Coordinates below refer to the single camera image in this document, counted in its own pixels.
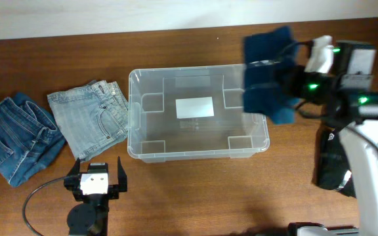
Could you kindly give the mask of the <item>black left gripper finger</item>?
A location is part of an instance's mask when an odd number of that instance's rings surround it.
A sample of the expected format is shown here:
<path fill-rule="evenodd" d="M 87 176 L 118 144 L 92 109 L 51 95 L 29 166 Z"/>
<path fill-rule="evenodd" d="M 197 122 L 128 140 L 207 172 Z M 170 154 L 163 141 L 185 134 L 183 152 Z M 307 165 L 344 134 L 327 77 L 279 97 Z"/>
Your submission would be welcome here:
<path fill-rule="evenodd" d="M 64 187 L 67 190 L 74 190 L 78 188 L 80 179 L 80 164 L 80 159 L 76 159 L 73 167 L 66 175 L 66 178 L 64 179 Z"/>
<path fill-rule="evenodd" d="M 117 191 L 118 192 L 127 192 L 127 175 L 121 164 L 121 157 L 117 157 Z"/>

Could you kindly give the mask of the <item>teal blue garment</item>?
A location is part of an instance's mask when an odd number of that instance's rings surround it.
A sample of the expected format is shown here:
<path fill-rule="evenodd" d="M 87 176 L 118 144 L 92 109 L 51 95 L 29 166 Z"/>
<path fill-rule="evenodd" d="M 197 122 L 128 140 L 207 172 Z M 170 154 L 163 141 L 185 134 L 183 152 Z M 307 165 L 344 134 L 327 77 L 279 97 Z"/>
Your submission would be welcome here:
<path fill-rule="evenodd" d="M 291 29 L 282 26 L 243 39 L 243 111 L 267 116 L 275 125 L 295 122 L 293 106 L 299 101 L 283 92 L 279 70 L 297 65 L 298 43 Z"/>

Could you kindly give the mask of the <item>clear plastic storage bin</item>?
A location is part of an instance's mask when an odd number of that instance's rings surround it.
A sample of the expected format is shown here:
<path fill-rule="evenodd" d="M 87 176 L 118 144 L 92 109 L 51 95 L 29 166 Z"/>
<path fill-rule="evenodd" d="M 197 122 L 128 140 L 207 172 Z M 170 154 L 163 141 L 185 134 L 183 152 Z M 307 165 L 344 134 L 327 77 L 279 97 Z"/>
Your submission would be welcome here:
<path fill-rule="evenodd" d="M 266 117 L 243 110 L 244 70 L 242 64 L 133 70 L 128 154 L 162 163 L 266 151 Z"/>

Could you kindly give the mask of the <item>black garment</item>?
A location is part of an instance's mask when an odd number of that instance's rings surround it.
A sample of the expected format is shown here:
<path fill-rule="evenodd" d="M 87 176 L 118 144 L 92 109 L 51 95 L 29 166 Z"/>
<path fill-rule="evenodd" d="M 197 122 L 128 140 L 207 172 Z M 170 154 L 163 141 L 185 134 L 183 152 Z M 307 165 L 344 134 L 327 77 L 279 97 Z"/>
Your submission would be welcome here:
<path fill-rule="evenodd" d="M 320 127 L 316 141 L 313 183 L 321 189 L 356 198 L 352 172 L 337 130 Z"/>

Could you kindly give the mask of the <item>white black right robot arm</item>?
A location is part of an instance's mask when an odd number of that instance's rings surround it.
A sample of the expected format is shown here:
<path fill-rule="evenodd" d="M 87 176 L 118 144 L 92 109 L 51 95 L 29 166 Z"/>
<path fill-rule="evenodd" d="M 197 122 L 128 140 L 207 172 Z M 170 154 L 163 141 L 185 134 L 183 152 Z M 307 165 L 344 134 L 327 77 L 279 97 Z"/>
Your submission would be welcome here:
<path fill-rule="evenodd" d="M 333 127 L 349 163 L 360 211 L 359 235 L 378 235 L 378 92 L 371 90 L 376 48 L 328 35 L 293 43 L 277 56 L 308 49 L 306 66 L 290 71 L 284 92 L 302 101 L 294 110 Z"/>

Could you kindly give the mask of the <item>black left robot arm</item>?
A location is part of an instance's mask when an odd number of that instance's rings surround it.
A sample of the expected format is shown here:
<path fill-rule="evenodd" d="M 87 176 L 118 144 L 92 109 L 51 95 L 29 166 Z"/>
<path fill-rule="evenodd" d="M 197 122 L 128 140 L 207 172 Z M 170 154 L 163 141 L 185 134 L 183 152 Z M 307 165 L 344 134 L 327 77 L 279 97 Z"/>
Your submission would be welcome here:
<path fill-rule="evenodd" d="M 109 202 L 127 191 L 127 175 L 117 160 L 117 184 L 109 184 L 108 163 L 91 163 L 87 171 L 80 171 L 77 159 L 64 180 L 64 187 L 71 191 L 79 203 L 67 217 L 69 235 L 90 236 L 108 234 Z"/>

